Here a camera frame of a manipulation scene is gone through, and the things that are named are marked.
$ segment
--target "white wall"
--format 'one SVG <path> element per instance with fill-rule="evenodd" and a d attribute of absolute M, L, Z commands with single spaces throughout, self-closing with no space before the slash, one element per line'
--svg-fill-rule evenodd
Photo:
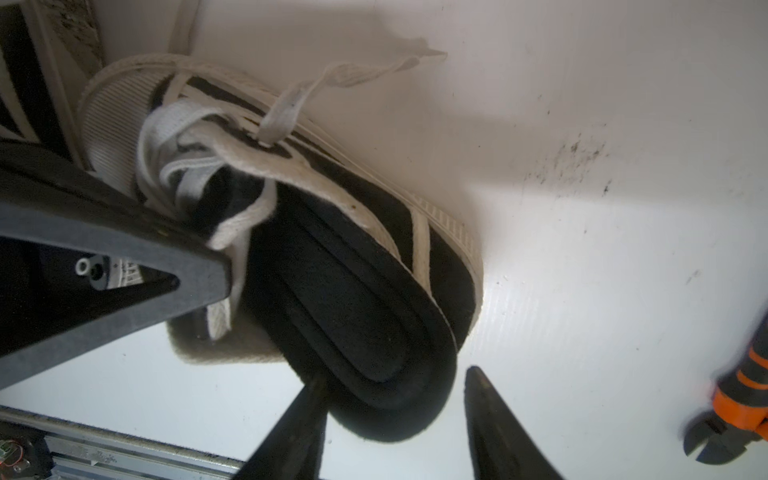
<path fill-rule="evenodd" d="M 96 5 L 110 59 L 165 48 L 175 2 Z M 767 25 L 759 0 L 216 0 L 194 55 L 284 88 L 405 38 L 447 51 L 308 110 L 477 231 L 485 308 L 460 368 L 566 478 L 756 478 L 764 443 L 710 467 L 681 435 L 768 300 Z M 281 364 L 185 365 L 156 326 L 0 403 L 246 458 L 300 387 Z M 461 394 L 398 445 L 332 422 L 322 476 L 471 478 Z"/>

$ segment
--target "bolt hole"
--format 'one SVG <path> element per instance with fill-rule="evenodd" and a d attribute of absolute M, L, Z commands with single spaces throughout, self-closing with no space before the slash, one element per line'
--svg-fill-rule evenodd
<path fill-rule="evenodd" d="M 91 280 L 98 281 L 104 276 L 104 267 L 100 263 L 96 263 L 91 267 Z"/>

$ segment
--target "metal cutter jaw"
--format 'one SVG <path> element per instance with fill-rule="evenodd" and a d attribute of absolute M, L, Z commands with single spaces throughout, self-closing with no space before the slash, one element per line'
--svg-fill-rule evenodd
<path fill-rule="evenodd" d="M 688 428 L 683 440 L 685 455 L 690 455 L 704 445 L 697 462 L 707 465 L 725 465 L 746 452 L 751 442 L 761 440 L 755 432 L 742 430 L 723 421 L 715 412 L 708 412 L 696 419 Z"/>

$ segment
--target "sneaker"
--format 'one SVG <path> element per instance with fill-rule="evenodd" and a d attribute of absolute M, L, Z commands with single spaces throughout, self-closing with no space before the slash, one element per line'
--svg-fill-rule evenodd
<path fill-rule="evenodd" d="M 233 260 L 230 298 L 197 313 L 204 329 L 170 322 L 177 352 L 254 361 L 273 358 L 271 340 L 305 382 L 329 378 L 342 424 L 383 441 L 416 434 L 445 404 L 482 262 L 457 220 L 355 162 L 300 108 L 323 85 L 421 61 L 332 65 L 278 97 L 217 65 L 140 55 L 98 73 L 78 112 L 104 182 Z"/>

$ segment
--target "screw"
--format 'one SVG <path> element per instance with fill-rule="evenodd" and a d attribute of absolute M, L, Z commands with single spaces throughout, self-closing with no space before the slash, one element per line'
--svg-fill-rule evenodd
<path fill-rule="evenodd" d="M 24 470 L 26 470 L 27 467 L 29 467 L 29 460 L 27 460 L 26 458 L 22 458 L 22 460 L 19 463 L 17 463 L 16 465 L 13 465 L 13 471 L 15 473 L 21 473 Z"/>
<path fill-rule="evenodd" d="M 74 272 L 78 276 L 86 276 L 86 275 L 88 275 L 89 271 L 91 271 L 91 260 L 88 259 L 87 257 L 82 257 L 74 265 Z"/>

